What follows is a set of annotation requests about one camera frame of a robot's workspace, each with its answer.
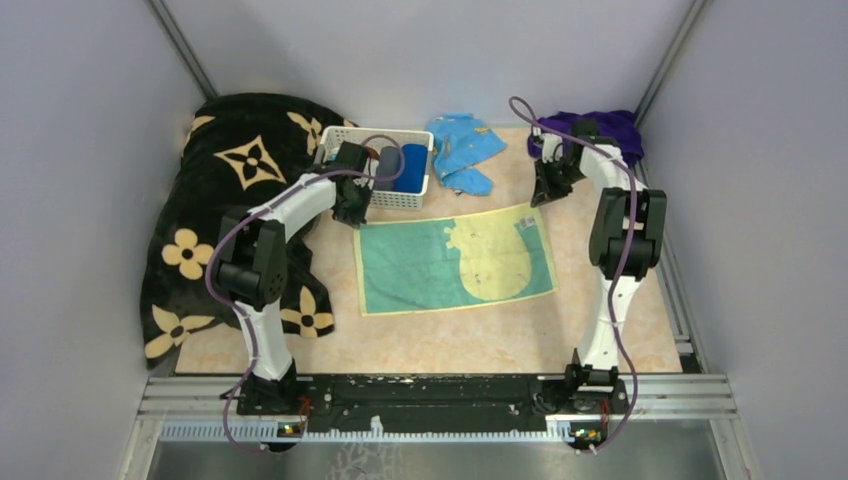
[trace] black blanket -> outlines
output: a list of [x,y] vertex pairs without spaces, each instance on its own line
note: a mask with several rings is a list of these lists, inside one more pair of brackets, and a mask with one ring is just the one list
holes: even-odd
[[[197,111],[147,251],[140,308],[148,368],[194,332],[221,322],[239,327],[203,281],[222,216],[285,190],[312,165],[324,127],[342,124],[351,125],[327,108],[286,95],[230,95]],[[288,244],[280,316],[287,333],[319,337],[332,332],[334,322],[327,289],[309,272],[312,252],[302,240],[308,228]]]

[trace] black object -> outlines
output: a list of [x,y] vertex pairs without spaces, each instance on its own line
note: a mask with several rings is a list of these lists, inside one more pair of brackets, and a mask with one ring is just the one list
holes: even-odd
[[[324,165],[332,170],[365,170],[368,163],[368,149],[351,142],[342,142],[336,159]],[[367,182],[356,182],[356,177],[349,175],[334,177],[336,183],[336,204],[333,205],[333,219],[358,227],[365,223],[365,212],[371,203],[371,188]]]
[[239,415],[283,415],[298,410],[297,368],[292,364],[280,380],[265,380],[250,374],[241,387]]
[[[246,207],[236,207],[224,215],[218,241],[247,215]],[[224,245],[211,268],[221,293],[262,310],[280,298],[286,286],[285,225],[274,220],[254,220]]]
[[[622,275],[642,279],[648,269],[656,266],[662,250],[665,227],[666,195],[662,190],[642,190],[637,194],[636,223],[643,227],[634,231],[633,243]],[[621,255],[624,253],[629,218],[630,192],[620,188],[601,191],[598,212],[589,237],[589,260],[612,280]]]
[[[400,167],[400,151],[395,147],[383,147],[380,150],[380,164],[377,166],[378,177],[390,177],[397,173]],[[394,180],[374,182],[374,190],[392,191]]]
[[[591,118],[583,118],[574,122],[569,133],[573,137],[578,137],[596,145],[618,146],[614,138],[600,136],[598,124]],[[535,141],[540,145],[543,143],[541,137],[538,137],[538,140]],[[554,160],[551,162],[544,162],[542,159],[539,159],[534,163],[536,169],[536,187],[533,191],[533,198],[530,200],[530,206],[532,207],[544,205],[568,196],[568,194],[574,191],[573,185],[586,178],[583,172],[580,171],[580,157],[583,155],[583,145],[568,142],[565,139],[563,139],[561,145],[568,146],[562,152],[560,158],[557,159],[555,153]]]

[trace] table surface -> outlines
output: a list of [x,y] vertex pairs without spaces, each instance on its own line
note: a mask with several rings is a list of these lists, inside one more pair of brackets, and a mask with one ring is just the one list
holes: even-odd
[[[479,213],[529,201],[535,182],[527,128],[494,129],[506,150],[478,165],[494,182],[485,197],[457,196],[431,177],[421,211],[372,208],[370,221]],[[541,207],[559,289],[540,297],[464,310],[363,317],[359,308],[353,230],[325,213],[306,239],[312,272],[330,292],[335,332],[317,339],[286,335],[304,373],[562,372],[571,361],[596,295],[589,232],[598,194],[588,181],[567,198]],[[623,333],[638,371],[679,372],[680,362],[655,272],[636,293]],[[622,371],[629,370],[622,360]],[[191,335],[178,373],[241,372],[247,353],[241,332],[226,325]]]

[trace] metal frame bar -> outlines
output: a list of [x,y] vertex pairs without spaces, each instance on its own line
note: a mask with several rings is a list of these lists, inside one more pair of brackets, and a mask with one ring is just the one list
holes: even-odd
[[[553,380],[562,378],[562,375],[539,375],[539,380]],[[633,379],[630,375],[620,377],[628,389],[633,387]],[[154,459],[155,448],[160,441],[163,430],[170,424],[197,425],[196,440],[208,441],[204,428],[208,428],[210,420],[220,421],[221,412],[224,408],[224,400],[220,394],[230,389],[235,382],[232,376],[204,376],[204,377],[171,377],[150,378],[144,392],[135,427],[133,428],[130,444],[124,467],[121,470],[122,480],[146,479]],[[631,421],[685,421],[685,420],[710,420],[717,443],[717,453],[721,456],[724,468],[729,472],[751,470],[749,464],[750,456],[746,456],[742,445],[739,430],[734,429],[734,423],[738,422],[736,403],[727,377],[722,374],[644,374],[639,376],[641,393],[637,399],[634,414]],[[230,410],[231,422],[239,425],[239,422],[256,425],[263,421],[278,421],[283,423],[296,423],[297,416],[240,416],[235,411],[235,405]],[[612,420],[620,420],[621,415],[613,415]],[[562,425],[572,421],[596,421],[598,416],[593,415],[571,415],[556,414],[546,416],[549,425]],[[509,434],[485,434],[465,439],[474,442],[503,442],[503,441],[550,441],[550,432],[539,432],[536,438],[532,435],[528,438],[511,439]],[[192,434],[184,436],[179,440],[162,441],[186,441],[192,440]],[[316,434],[315,438],[308,441],[318,442],[351,442],[351,441],[393,441],[391,435],[376,438],[373,432],[347,432],[334,436],[333,434]],[[445,435],[441,439],[430,438],[429,442],[456,442],[464,441],[462,435]],[[722,441],[719,445],[718,439],[729,438],[732,441]]]
[[194,49],[191,48],[191,45],[188,43],[165,1],[145,0],[145,3],[150,7],[151,13],[156,17],[159,26],[162,27],[165,35],[168,36],[171,46],[174,47],[174,51],[176,51],[177,55],[183,61],[183,64],[188,69],[188,73],[191,75],[194,83],[197,84],[197,88],[206,97],[206,100],[217,97],[218,91],[215,90],[212,80],[206,74],[206,70],[204,70],[203,65],[200,63],[200,59],[197,58],[197,54],[194,53]]
[[648,84],[648,89],[642,95],[642,99],[636,107],[635,113],[637,127],[641,126],[642,121],[645,119],[645,115],[648,113],[648,110],[651,109],[651,106],[662,88],[663,83],[665,83],[665,80],[668,78],[669,71],[679,58],[680,52],[686,45],[686,41],[689,40],[689,36],[696,23],[698,20],[703,18],[703,13],[712,3],[712,0],[694,0],[689,6],[689,10],[683,17],[683,23],[680,25],[680,28],[677,29],[674,39],[672,39],[671,44],[669,44],[666,49],[657,70],[651,78],[651,82]]

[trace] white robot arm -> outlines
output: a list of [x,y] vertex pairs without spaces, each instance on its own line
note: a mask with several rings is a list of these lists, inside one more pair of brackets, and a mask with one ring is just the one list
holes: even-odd
[[[629,175],[614,163],[623,164],[621,151],[614,140],[597,134],[581,136],[581,139],[591,142],[606,155],[575,144],[566,150],[560,135],[542,133],[538,128],[534,128],[533,135],[542,141],[542,158],[536,165],[534,201],[541,199],[540,203],[544,203],[567,195],[571,192],[571,184],[582,176],[589,179],[600,194],[589,241],[590,260],[598,267],[598,287],[592,316],[566,372],[567,380],[573,379],[566,395],[580,401],[603,398],[618,382],[619,348],[615,329],[619,333],[623,330],[634,294],[648,269],[659,261],[666,197],[662,191],[648,190],[642,182],[635,181],[638,203],[634,238],[624,271],[610,299],[614,271],[622,257],[630,221],[625,212],[629,211],[633,198]],[[615,311],[614,317],[610,314],[610,304]]]

